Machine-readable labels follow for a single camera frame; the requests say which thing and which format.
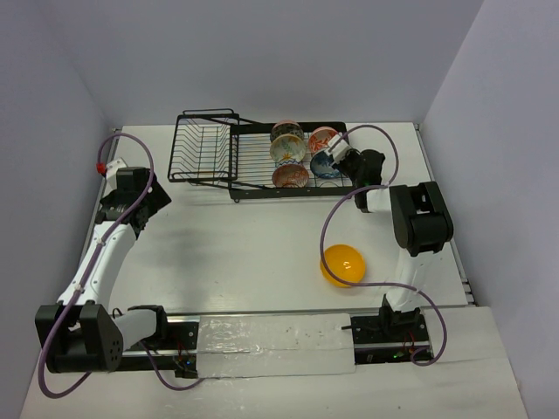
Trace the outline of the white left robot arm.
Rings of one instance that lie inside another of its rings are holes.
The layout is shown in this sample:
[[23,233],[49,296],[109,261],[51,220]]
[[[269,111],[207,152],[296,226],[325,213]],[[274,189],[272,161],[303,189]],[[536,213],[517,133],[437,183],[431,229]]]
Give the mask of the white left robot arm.
[[100,201],[93,238],[71,284],[35,316],[45,365],[54,374],[113,372],[144,341],[164,346],[170,325],[162,306],[133,306],[113,318],[107,305],[129,251],[148,220],[171,199],[148,168],[119,168]]

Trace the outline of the orange floral pattern bowl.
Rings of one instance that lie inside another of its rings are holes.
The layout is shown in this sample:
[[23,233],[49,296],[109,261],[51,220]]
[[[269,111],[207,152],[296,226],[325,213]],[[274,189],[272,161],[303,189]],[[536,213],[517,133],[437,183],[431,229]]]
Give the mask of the orange floral pattern bowl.
[[308,138],[308,148],[312,155],[318,153],[321,149],[328,145],[328,142],[338,134],[338,131],[332,127],[316,128]]

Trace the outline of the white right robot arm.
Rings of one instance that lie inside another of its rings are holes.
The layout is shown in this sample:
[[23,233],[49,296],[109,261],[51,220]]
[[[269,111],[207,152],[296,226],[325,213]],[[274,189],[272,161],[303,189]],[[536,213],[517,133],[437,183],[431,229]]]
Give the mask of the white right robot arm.
[[452,219],[436,182],[362,191],[355,195],[355,206],[363,213],[391,216],[399,246],[393,281],[404,287],[392,287],[384,294],[379,330],[386,340],[398,341],[418,315],[418,293],[435,256],[452,238]]

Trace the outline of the blue pattern bowl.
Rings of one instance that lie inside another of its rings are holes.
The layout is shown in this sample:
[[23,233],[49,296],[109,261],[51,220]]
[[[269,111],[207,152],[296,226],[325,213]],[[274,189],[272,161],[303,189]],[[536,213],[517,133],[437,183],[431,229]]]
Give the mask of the blue pattern bowl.
[[324,150],[313,155],[309,167],[314,176],[321,179],[335,179],[341,176],[341,172],[334,167],[333,160]]

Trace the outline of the orange lattice pattern bowl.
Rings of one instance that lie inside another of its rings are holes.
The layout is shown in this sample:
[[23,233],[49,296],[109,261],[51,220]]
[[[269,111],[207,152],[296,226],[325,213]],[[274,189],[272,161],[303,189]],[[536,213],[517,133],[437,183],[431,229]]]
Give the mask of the orange lattice pattern bowl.
[[272,183],[276,188],[304,188],[308,181],[309,174],[299,163],[279,166],[272,175]]

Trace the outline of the grey leaf pattern bowl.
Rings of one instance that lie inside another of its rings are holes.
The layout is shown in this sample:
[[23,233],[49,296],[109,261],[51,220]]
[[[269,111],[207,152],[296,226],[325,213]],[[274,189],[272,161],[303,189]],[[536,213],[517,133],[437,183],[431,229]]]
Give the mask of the grey leaf pattern bowl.
[[270,142],[274,142],[278,137],[284,134],[292,134],[302,140],[304,139],[304,132],[297,122],[282,120],[273,126],[270,133]]

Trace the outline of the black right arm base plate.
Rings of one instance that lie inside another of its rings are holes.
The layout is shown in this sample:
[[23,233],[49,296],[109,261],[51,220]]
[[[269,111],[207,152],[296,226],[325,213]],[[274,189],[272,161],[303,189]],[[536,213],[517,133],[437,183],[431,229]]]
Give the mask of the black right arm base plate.
[[350,331],[354,343],[356,365],[428,362],[433,358],[430,336],[424,315],[417,308],[412,312],[377,315],[352,315],[342,330]]

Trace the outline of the yellow bowl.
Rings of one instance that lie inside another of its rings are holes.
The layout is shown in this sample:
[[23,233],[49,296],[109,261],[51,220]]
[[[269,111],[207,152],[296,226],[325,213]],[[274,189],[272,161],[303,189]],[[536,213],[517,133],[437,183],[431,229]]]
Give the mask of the yellow bowl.
[[366,263],[357,249],[346,244],[335,244],[324,251],[324,257],[336,277],[351,285],[362,282]]

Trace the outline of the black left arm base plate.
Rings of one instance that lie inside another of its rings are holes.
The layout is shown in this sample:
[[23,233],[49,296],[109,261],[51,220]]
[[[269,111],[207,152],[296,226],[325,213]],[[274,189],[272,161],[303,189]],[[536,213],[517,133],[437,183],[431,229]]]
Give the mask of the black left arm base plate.
[[198,319],[171,316],[164,337],[131,346],[121,356],[116,372],[153,371],[150,354],[161,374],[171,372],[178,379],[197,380],[198,330]]

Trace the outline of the white orange flower bowl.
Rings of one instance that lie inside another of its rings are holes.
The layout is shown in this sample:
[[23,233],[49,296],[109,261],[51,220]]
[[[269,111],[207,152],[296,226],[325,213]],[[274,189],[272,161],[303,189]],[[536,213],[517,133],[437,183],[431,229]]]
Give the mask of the white orange flower bowl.
[[270,156],[276,165],[285,161],[302,162],[307,152],[305,142],[295,134],[282,134],[272,141]]

